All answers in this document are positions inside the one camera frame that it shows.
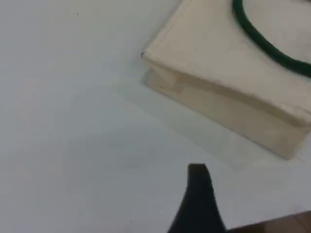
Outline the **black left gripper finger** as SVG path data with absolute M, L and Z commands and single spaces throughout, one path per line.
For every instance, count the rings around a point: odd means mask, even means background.
M 187 187 L 170 233 L 225 233 L 212 179 L 205 164 L 189 164 Z

